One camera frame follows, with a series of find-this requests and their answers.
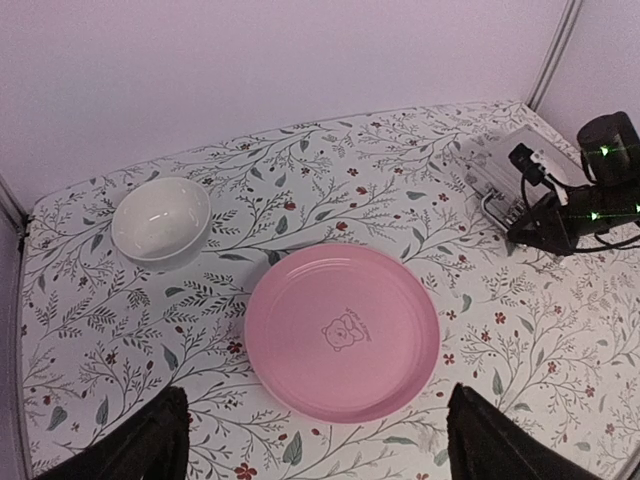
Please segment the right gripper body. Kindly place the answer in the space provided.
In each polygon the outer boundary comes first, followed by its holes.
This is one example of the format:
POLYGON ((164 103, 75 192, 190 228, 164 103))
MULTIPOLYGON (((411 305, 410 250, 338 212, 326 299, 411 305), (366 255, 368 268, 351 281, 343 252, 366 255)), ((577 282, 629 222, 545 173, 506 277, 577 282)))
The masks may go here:
POLYGON ((526 189, 521 191, 524 214, 507 230, 507 239, 558 256, 599 253, 609 250, 600 243, 596 247, 580 247, 583 237, 607 230, 603 219, 606 202, 595 187, 569 192, 569 202, 562 205, 554 192, 546 193, 532 204, 526 189))

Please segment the aluminium poker case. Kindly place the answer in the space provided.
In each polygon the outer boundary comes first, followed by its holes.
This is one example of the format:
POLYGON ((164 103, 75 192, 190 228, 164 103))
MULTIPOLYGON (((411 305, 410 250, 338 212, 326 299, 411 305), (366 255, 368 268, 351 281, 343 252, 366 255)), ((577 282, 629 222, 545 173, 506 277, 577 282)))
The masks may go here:
POLYGON ((504 232, 546 194, 565 204, 569 189, 586 183, 574 155, 530 125, 489 147, 471 163, 464 180, 479 196, 483 214, 504 232))

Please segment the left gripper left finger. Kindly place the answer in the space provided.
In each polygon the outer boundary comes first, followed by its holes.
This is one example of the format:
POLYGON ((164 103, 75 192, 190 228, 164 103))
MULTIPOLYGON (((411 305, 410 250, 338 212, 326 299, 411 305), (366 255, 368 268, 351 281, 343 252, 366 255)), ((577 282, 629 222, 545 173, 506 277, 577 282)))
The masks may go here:
POLYGON ((41 479, 184 479, 189 456, 188 399, 169 386, 81 453, 41 479))

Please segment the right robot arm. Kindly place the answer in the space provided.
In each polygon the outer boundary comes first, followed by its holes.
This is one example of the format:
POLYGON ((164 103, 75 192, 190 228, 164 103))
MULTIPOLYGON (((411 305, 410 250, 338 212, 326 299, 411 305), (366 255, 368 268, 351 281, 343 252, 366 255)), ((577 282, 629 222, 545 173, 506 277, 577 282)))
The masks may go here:
POLYGON ((562 170, 520 143, 508 155, 520 173, 524 215, 507 239, 558 256, 639 247, 639 237, 611 243, 611 229, 639 223, 639 135, 623 111, 596 117, 577 134, 587 183, 573 186, 562 170))

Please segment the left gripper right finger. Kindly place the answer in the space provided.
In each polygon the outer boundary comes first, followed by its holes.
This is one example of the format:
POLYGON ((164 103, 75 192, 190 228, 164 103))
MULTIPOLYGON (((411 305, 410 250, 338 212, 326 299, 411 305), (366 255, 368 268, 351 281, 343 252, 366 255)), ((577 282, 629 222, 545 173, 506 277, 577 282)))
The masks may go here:
POLYGON ((528 435, 461 383, 448 402, 453 479, 594 479, 596 476, 528 435))

